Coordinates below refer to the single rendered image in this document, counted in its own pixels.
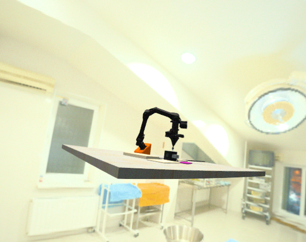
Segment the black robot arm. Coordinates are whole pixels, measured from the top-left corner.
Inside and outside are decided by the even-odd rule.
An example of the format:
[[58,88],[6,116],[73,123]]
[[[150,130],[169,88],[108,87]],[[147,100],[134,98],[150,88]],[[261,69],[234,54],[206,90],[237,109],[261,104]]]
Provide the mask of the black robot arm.
[[[165,110],[157,108],[157,107],[147,109],[143,113],[143,121],[142,121],[141,129],[140,129],[140,132],[139,132],[139,134],[136,138],[136,141],[137,141],[136,145],[139,146],[139,148],[140,148],[139,150],[144,150],[147,147],[143,142],[143,139],[144,139],[144,136],[145,136],[144,135],[144,130],[145,130],[145,126],[146,126],[146,123],[147,123],[147,120],[148,120],[149,116],[151,116],[154,113],[158,113],[160,115],[163,115],[163,116],[166,116],[166,117],[170,118],[171,119],[170,122],[172,123],[172,128],[178,128],[178,126],[181,129],[187,129],[188,128],[188,121],[182,121],[181,118],[179,117],[178,113],[168,112],[168,111],[165,111]],[[175,132],[174,132],[174,130],[170,129],[170,131],[165,132],[165,134],[167,136],[170,136],[170,135],[174,135]]]

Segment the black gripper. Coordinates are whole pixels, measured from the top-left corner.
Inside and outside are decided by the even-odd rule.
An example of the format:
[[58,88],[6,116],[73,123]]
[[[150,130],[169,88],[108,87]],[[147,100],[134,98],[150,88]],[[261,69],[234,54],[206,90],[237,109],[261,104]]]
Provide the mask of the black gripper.
[[185,136],[182,135],[182,134],[178,134],[178,131],[179,131],[178,128],[172,128],[171,130],[174,130],[175,134],[174,135],[170,135],[170,136],[165,135],[165,137],[169,137],[171,139],[172,145],[175,146],[175,144],[179,140],[179,137],[180,138],[184,138]]

